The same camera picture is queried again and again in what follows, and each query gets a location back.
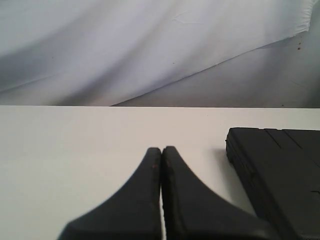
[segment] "white table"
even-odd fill
[[[56,239],[118,190],[148,147],[167,145],[253,213],[226,158],[231,127],[320,130],[320,109],[0,106],[0,239]]]

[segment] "black rubber object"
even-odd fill
[[[160,240],[161,151],[149,148],[134,174],[111,198],[71,221],[60,240]]]
[[[320,131],[231,128],[226,151],[283,240],[320,240]]]
[[[161,189],[167,240],[279,239],[268,222],[211,191],[173,146],[162,152]]]

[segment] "white fabric backdrop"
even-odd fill
[[[0,104],[109,106],[308,31],[315,0],[0,4]]]

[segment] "black case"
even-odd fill
[[[226,152],[282,239],[320,240],[320,131],[231,128]]]

